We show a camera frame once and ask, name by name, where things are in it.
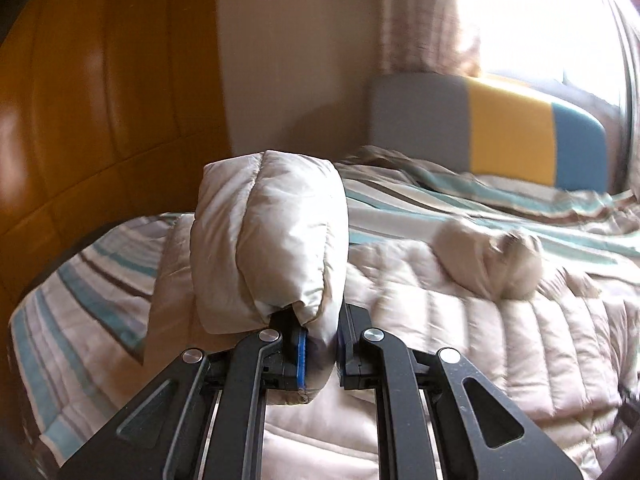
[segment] gray cushion section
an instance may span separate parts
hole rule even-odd
[[[370,144],[462,172],[470,169],[469,135],[465,78],[401,73],[374,81]]]

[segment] curtain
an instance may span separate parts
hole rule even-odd
[[[628,74],[630,103],[628,107],[631,125],[631,149],[626,170],[628,188],[640,198],[640,27],[622,19],[622,32],[628,41]]]
[[[479,73],[479,36],[465,41],[458,0],[383,0],[382,11],[383,73]]]
[[[640,199],[640,14],[631,0],[607,0],[616,16],[625,51],[627,118],[630,148],[626,166],[626,188]]]

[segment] orange wooden panel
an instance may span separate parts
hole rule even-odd
[[[170,142],[121,162],[120,174],[137,215],[193,210],[182,140]]]
[[[33,52],[33,137],[50,197],[114,164],[105,0],[46,0]]]
[[[0,330],[2,338],[7,334],[9,317],[14,311],[15,303],[0,283]],[[11,376],[7,361],[6,345],[0,346],[0,421],[3,421],[15,434],[20,433],[20,417],[15,397],[14,378]]]
[[[62,244],[46,206],[0,236],[0,281],[17,301],[29,282],[62,252]]]
[[[46,199],[29,135],[31,47],[41,4],[27,3],[0,46],[0,234]]]
[[[107,0],[107,92],[121,158],[178,137],[167,12],[167,0]]]
[[[191,186],[195,186],[196,196],[202,180],[203,168],[210,162],[229,157],[226,144],[220,146],[219,140],[220,136],[213,136],[209,132],[184,139],[187,175],[191,179]]]
[[[133,218],[120,173],[114,166],[53,199],[51,213],[65,247],[107,222]]]
[[[169,0],[169,46],[180,134],[209,134],[230,156],[218,60],[216,0]]]

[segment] gray yellow blue cushion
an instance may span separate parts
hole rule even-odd
[[[457,172],[607,190],[598,120],[518,84],[433,73],[384,76],[374,85],[369,141]]]

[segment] blue cushion section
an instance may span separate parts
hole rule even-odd
[[[607,192],[604,128],[577,107],[552,103],[556,122],[556,187]]]

